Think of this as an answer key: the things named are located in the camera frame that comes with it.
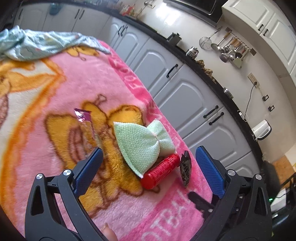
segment blue gripper pad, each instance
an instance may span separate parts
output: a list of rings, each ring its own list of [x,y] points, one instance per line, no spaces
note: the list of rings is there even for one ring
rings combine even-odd
[[[91,181],[94,179],[96,172],[103,162],[103,158],[103,151],[100,148],[89,157],[89,160],[75,179],[74,194],[77,198],[86,193]]]
[[[215,167],[212,157],[200,146],[196,149],[195,158],[213,194],[222,198],[225,193],[224,179]]]

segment red bottle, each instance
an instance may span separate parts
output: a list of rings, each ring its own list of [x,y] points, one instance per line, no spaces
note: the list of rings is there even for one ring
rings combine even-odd
[[[156,167],[148,170],[141,179],[141,185],[145,189],[154,188],[162,179],[164,179],[172,170],[180,165],[180,157],[172,154],[163,159]]]

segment dish rag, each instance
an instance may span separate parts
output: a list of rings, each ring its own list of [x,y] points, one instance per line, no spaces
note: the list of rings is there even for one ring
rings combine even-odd
[[[16,61],[42,59],[73,46],[87,46],[110,54],[95,37],[80,33],[22,30],[19,26],[0,32],[0,60],[7,57]]]

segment green fabric bag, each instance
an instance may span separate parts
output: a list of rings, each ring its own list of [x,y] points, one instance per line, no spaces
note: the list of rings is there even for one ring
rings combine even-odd
[[[159,156],[176,152],[172,139],[159,120],[152,121],[147,127],[114,122],[114,133],[124,160],[140,178]]]

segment wooden floor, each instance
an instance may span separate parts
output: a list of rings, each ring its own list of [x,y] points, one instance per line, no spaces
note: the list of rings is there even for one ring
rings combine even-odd
[[[283,156],[282,158],[278,159],[276,162],[273,163],[273,165],[276,169],[280,183],[283,183],[295,172],[286,156]]]

